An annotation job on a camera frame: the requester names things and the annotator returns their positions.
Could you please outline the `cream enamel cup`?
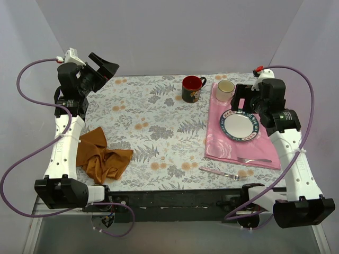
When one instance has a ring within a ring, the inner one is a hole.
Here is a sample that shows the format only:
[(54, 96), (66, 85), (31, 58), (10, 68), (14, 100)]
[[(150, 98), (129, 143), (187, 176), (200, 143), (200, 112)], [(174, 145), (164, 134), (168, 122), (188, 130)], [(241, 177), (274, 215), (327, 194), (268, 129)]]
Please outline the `cream enamel cup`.
[(234, 90), (235, 85), (232, 82), (222, 80), (217, 84), (216, 99), (221, 102), (226, 102), (231, 99)]

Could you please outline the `black red floral mug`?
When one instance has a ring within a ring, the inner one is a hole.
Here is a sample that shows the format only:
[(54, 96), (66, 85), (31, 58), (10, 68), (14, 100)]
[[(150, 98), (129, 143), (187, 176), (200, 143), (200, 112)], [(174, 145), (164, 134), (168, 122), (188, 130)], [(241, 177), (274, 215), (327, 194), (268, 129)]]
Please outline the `black red floral mug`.
[(187, 76), (182, 81), (182, 100), (195, 103), (200, 98), (202, 87), (206, 84), (205, 77)]

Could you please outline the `pink floral placemat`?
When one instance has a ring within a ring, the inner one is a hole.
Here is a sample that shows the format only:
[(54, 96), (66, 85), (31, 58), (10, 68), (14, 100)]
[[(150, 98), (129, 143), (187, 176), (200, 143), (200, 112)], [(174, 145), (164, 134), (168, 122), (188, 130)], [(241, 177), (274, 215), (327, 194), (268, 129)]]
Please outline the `pink floral placemat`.
[[(219, 119), (223, 112), (231, 108), (231, 105), (229, 102), (217, 100), (216, 90), (217, 83), (213, 83), (208, 108), (205, 156), (210, 159), (228, 163), (280, 170), (279, 156), (262, 124), (259, 124), (260, 130), (257, 137), (247, 142), (233, 141), (222, 133)], [(238, 157), (247, 159), (269, 159), (272, 162), (249, 162), (246, 164), (237, 161)]]

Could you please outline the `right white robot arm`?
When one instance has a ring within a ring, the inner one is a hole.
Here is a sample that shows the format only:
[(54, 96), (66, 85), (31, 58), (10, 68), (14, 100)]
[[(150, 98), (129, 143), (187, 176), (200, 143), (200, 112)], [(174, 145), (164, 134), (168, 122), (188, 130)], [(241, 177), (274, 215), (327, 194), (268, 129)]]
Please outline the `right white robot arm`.
[(281, 228), (319, 225), (335, 210), (335, 203), (325, 198), (316, 184), (303, 149), (307, 136), (301, 133), (296, 112), (285, 108), (285, 91), (285, 83), (276, 78), (263, 79), (254, 86), (236, 85), (231, 109), (238, 110), (243, 100), (246, 113), (258, 114), (284, 171), (269, 187), (247, 187), (234, 211), (260, 206)]

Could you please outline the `orange brown cloth napkin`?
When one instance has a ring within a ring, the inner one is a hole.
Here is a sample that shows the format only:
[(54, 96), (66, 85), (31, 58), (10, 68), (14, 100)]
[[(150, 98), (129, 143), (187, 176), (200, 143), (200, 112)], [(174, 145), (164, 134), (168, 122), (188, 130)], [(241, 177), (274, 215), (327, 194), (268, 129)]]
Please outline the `orange brown cloth napkin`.
[(108, 149), (101, 127), (80, 136), (76, 166), (81, 167), (96, 184), (107, 178), (117, 180), (132, 160), (133, 150)]

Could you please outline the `floral tablecloth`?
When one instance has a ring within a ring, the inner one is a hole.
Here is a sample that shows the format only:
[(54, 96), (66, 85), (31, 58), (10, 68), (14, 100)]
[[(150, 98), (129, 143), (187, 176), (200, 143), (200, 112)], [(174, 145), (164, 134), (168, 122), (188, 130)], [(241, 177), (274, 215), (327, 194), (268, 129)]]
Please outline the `floral tablecloth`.
[(238, 188), (242, 182), (199, 167), (247, 176), (249, 183), (270, 185), (280, 170), (251, 167), (205, 156), (211, 86), (222, 80), (252, 84), (251, 74), (207, 75), (195, 103), (182, 100), (183, 76), (116, 77), (88, 96), (83, 133), (101, 127), (109, 149), (133, 150), (112, 191)]

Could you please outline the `white plate blue rim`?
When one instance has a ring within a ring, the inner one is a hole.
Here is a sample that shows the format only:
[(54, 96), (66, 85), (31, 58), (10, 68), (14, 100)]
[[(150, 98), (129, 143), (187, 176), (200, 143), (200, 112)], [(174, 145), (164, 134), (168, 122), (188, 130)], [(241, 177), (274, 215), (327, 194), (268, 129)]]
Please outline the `white plate blue rim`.
[(219, 119), (222, 133), (236, 142), (253, 140), (259, 134), (260, 125), (254, 114), (245, 113), (242, 110), (227, 110)]

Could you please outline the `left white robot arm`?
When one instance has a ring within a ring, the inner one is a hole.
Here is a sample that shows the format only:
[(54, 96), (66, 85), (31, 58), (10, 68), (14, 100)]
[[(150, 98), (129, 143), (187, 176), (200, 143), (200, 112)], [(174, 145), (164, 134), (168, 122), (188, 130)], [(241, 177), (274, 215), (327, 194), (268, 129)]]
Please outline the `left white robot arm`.
[(113, 204), (108, 187), (87, 186), (78, 181), (76, 175), (77, 149), (88, 108), (86, 97), (100, 90), (119, 69), (118, 64), (93, 52), (88, 57), (98, 65), (98, 70), (81, 61), (73, 49), (66, 52), (64, 62), (57, 68), (60, 82), (54, 96), (57, 142), (43, 179), (34, 184), (35, 191), (49, 209), (83, 208), (94, 203), (100, 211), (106, 212)]

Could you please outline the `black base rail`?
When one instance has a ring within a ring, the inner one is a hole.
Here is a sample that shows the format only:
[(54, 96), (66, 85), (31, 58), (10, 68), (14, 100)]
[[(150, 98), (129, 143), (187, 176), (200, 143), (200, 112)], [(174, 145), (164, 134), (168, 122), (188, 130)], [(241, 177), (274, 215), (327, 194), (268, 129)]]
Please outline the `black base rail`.
[(227, 213), (249, 198), (243, 188), (222, 188), (108, 191), (105, 200), (130, 207), (136, 222), (224, 222)]

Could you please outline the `pink handled fork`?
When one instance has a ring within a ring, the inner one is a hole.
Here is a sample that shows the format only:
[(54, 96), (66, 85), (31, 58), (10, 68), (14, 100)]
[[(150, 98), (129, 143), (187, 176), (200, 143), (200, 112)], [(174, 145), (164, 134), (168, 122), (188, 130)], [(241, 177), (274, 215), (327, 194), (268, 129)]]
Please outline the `pink handled fork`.
[(224, 173), (220, 170), (214, 170), (214, 169), (210, 169), (210, 168), (206, 168), (206, 167), (199, 167), (200, 170), (202, 171), (206, 171), (209, 173), (213, 173), (213, 174), (217, 174), (217, 175), (222, 175), (225, 177), (228, 177), (234, 181), (247, 181), (248, 178), (247, 176), (241, 176), (241, 175), (234, 175), (234, 174), (228, 174), (228, 173)]

